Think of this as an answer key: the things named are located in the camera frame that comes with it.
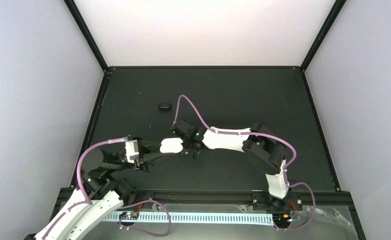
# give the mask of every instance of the purple cable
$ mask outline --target purple cable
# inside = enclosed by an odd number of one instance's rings
[[[287,141],[285,141],[284,139],[281,139],[277,136],[274,136],[274,135],[270,135],[270,134],[267,134],[267,133],[263,133],[263,132],[231,132],[231,131],[219,131],[219,130],[215,130],[213,128],[211,128],[209,125],[207,125],[207,123],[205,122],[205,120],[203,119],[202,115],[200,114],[199,110],[197,110],[197,107],[194,105],[194,103],[187,97],[185,96],[184,94],[181,94],[179,97],[178,97],[178,103],[176,104],[176,113],[175,113],[175,119],[173,120],[173,124],[172,126],[177,122],[177,119],[178,119],[178,113],[179,113],[179,110],[180,110],[180,103],[181,103],[181,98],[184,98],[192,107],[192,109],[194,109],[194,112],[195,114],[197,114],[198,118],[200,119],[201,123],[204,125],[205,128],[207,128],[209,131],[212,131],[212,132],[215,132],[217,134],[225,134],[225,135],[254,135],[254,136],[262,136],[262,137],[265,137],[265,138],[269,138],[269,139],[273,139],[275,141],[278,141],[280,143],[282,143],[283,145],[285,145],[286,147],[288,147],[291,151],[292,151],[292,157],[291,159],[284,165],[283,167],[283,177],[284,177],[284,182],[288,185],[289,188],[293,188],[293,187],[296,187],[298,185],[305,185],[307,187],[307,189],[309,189],[310,191],[310,194],[312,196],[312,201],[313,201],[313,214],[312,214],[312,217],[309,219],[308,222],[306,222],[305,224],[303,224],[302,226],[299,226],[299,227],[296,227],[296,228],[292,228],[291,230],[298,230],[298,229],[301,229],[301,228],[304,228],[305,226],[307,226],[313,219],[314,217],[314,214],[315,214],[315,209],[316,209],[316,205],[315,205],[315,196],[314,196],[314,193],[311,189],[311,187],[309,185],[307,185],[306,183],[304,182],[298,182],[298,183],[295,183],[293,185],[290,185],[289,181],[288,181],[288,178],[287,178],[287,167],[292,164],[294,162],[294,160],[296,159],[297,157],[297,152],[296,152],[296,149]],[[283,230],[284,228],[279,228],[275,225],[275,227],[278,229],[278,230]]]
[[[302,229],[304,227],[306,227],[308,224],[310,224],[312,222],[312,220],[314,219],[314,216],[315,216],[315,209],[316,209],[316,203],[315,203],[315,196],[314,196],[314,192],[312,191],[312,188],[305,182],[298,182],[298,183],[294,183],[293,185],[290,185],[289,187],[290,188],[293,188],[295,186],[299,186],[299,185],[304,185],[306,186],[306,188],[309,190],[310,192],[310,195],[312,196],[312,202],[313,202],[313,212],[312,212],[312,216],[310,216],[309,220],[301,225],[301,226],[298,226],[298,227],[295,227],[295,228],[290,228],[290,229],[287,229],[287,228],[280,228],[278,227],[275,223],[273,223],[273,226],[277,229],[277,230],[282,230],[282,231],[294,231],[294,230],[299,230],[299,229]]]
[[[122,219],[124,219],[125,217],[121,217],[119,219],[119,226],[121,228],[123,227],[126,227],[126,229],[131,229],[131,230],[135,230],[135,231],[138,231],[140,233],[143,233],[143,234],[148,234],[150,236],[153,236],[153,237],[165,237],[167,235],[169,235],[169,233],[171,232],[171,228],[172,228],[172,220],[171,220],[171,216],[169,215],[169,212],[168,210],[166,210],[165,206],[163,206],[160,202],[158,201],[155,201],[155,200],[145,200],[145,201],[140,201],[140,202],[137,202],[137,203],[134,203],[132,205],[128,205],[128,206],[123,206],[123,207],[120,207],[118,208],[117,210],[123,210],[123,209],[129,209],[129,208],[132,208],[132,207],[136,207],[136,206],[139,206],[141,204],[145,204],[145,203],[154,203],[154,204],[157,204],[159,205],[165,212],[166,212],[166,215],[167,215],[167,219],[169,220],[169,226],[167,228],[167,231],[163,234],[157,234],[157,233],[153,233],[153,232],[149,232],[149,231],[146,231],[146,230],[142,230],[140,228],[137,228],[137,227],[134,227],[134,226],[123,226],[122,225]]]
[[[79,189],[80,191],[82,192],[82,195],[85,197],[85,201],[86,203],[88,203],[89,205],[92,205],[93,202],[91,201],[90,197],[88,197],[88,194],[85,192],[85,189],[84,189],[84,184],[82,183],[82,177],[81,177],[81,166],[82,166],[82,162],[84,161],[84,158],[87,156],[87,154],[97,148],[97,147],[100,147],[102,145],[106,145],[106,144],[115,144],[115,143],[124,143],[128,140],[127,137],[122,137],[122,138],[116,138],[116,139],[111,139],[111,140],[107,140],[107,141],[102,141],[102,142],[99,142],[99,143],[96,143],[90,147],[88,147],[87,150],[85,150],[82,155],[80,156],[79,160],[77,161],[77,166],[76,166],[76,178],[77,178],[77,184],[79,186]]]
[[[79,186],[79,190],[82,192],[83,197],[85,198],[85,201],[80,201],[72,204],[70,207],[67,208],[67,210],[71,210],[72,208],[81,205],[81,204],[89,204],[92,205],[93,202],[91,201],[90,197],[88,197],[88,194],[85,192],[84,189],[84,184],[82,183],[82,178],[81,178],[81,167],[82,167],[82,162],[84,161],[84,158],[87,156],[87,154],[102,145],[106,144],[115,144],[115,143],[124,143],[128,140],[126,137],[122,138],[116,138],[116,139],[110,139],[107,141],[102,141],[99,143],[96,143],[92,146],[90,146],[87,150],[85,150],[82,155],[80,156],[79,160],[77,161],[77,166],[76,166],[76,178],[77,178],[77,184]],[[42,239],[45,239],[51,232],[51,230],[54,228],[54,226],[60,221],[60,219],[66,214],[66,212],[63,212],[53,223],[52,225],[48,228],[48,230],[45,232],[45,234],[42,236]]]
[[[42,236],[42,239],[46,239],[46,237],[50,234],[54,226],[60,221],[60,219],[63,218],[64,215],[66,215],[66,212],[63,212],[60,216],[58,216],[58,218],[51,224],[51,226],[47,229],[45,234]]]

